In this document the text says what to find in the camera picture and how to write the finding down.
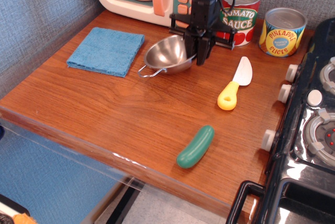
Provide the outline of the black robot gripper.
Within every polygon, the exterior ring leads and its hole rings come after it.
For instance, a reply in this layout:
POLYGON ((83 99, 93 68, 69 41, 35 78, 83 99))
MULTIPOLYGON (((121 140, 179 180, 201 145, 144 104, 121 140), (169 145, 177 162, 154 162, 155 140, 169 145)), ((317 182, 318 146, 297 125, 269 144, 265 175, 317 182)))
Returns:
POLYGON ((235 30, 220 21, 222 0, 191 0, 188 14, 172 13, 170 31, 183 36, 187 58, 203 65, 215 44, 234 48, 235 30))

